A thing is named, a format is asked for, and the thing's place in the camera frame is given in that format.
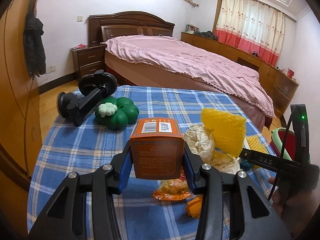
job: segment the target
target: metal screw cap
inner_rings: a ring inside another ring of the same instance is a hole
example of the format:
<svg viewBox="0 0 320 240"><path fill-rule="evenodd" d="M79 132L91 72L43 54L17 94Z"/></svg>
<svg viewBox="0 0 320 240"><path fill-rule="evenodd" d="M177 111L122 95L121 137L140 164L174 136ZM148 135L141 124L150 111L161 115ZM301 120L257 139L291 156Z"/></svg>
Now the metal screw cap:
<svg viewBox="0 0 320 240"><path fill-rule="evenodd" d="M208 170L210 170L211 169L211 165L210 164L208 164L208 163L204 163L204 164L202 164L202 169L204 169L204 170L206 170L206 171L208 171Z"/></svg>
<svg viewBox="0 0 320 240"><path fill-rule="evenodd" d="M112 165L111 164L105 164L102 167L105 171L110 171L112 169Z"/></svg>
<svg viewBox="0 0 320 240"><path fill-rule="evenodd" d="M76 172L70 172L69 174L68 174L68 177L70 178L70 179L74 179L75 177L77 176L77 173Z"/></svg>
<svg viewBox="0 0 320 240"><path fill-rule="evenodd" d="M245 178L245 177L247 176L247 173L246 173L245 171L239 171L239 172L238 172L238 176L239 176L240 178Z"/></svg>

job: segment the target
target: picture frame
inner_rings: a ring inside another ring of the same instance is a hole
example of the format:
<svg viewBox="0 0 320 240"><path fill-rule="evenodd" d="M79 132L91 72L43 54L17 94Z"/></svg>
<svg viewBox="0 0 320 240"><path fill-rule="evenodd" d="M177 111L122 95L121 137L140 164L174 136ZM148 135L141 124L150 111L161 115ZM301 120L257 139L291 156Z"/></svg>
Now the picture frame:
<svg viewBox="0 0 320 240"><path fill-rule="evenodd" d="M187 24L186 33L194 33L194 32L198 32L198 31L199 31L199 28L197 28L196 26L191 25L191 24Z"/></svg>

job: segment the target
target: wooden wardrobe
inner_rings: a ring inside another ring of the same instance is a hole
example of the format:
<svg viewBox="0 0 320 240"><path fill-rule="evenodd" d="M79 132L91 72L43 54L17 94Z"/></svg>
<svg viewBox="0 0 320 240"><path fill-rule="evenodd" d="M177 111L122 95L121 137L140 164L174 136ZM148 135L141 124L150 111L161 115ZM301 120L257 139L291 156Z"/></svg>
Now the wooden wardrobe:
<svg viewBox="0 0 320 240"><path fill-rule="evenodd" d="M0 209L27 236L28 189L42 146L36 77L27 72L23 31L30 3L13 0L0 19Z"/></svg>

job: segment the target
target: wooden floor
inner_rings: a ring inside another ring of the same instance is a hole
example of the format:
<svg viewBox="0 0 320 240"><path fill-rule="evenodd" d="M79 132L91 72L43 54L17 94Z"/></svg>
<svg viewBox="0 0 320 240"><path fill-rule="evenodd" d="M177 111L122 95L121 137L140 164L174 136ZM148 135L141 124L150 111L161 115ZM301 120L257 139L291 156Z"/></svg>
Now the wooden floor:
<svg viewBox="0 0 320 240"><path fill-rule="evenodd" d="M48 92L40 95L40 125L41 125L41 136L44 142L50 127L54 120L58 116L57 111L57 95L60 92L73 92L78 88L77 81L72 81L62 86L56 87ZM276 128L282 127L281 122L278 118L272 120L270 131ZM262 134L267 139L268 143L271 142L271 132L266 127L263 128Z"/></svg>

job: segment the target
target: wooden dresser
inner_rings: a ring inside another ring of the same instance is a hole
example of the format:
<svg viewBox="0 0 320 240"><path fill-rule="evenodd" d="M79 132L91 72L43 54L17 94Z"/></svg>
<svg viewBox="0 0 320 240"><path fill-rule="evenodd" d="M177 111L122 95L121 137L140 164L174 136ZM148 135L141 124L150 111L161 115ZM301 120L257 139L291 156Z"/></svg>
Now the wooden dresser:
<svg viewBox="0 0 320 240"><path fill-rule="evenodd" d="M291 78L263 60L224 43L189 33L181 33L181 41L219 54L240 65L247 66L257 71L260 76L259 82L261 86L273 101L276 116L278 118L283 116L298 88L298 84Z"/></svg>
<svg viewBox="0 0 320 240"><path fill-rule="evenodd" d="M106 70L104 63L105 47L105 44L95 42L85 48L71 49L77 79L87 74L93 74L99 69Z"/></svg>

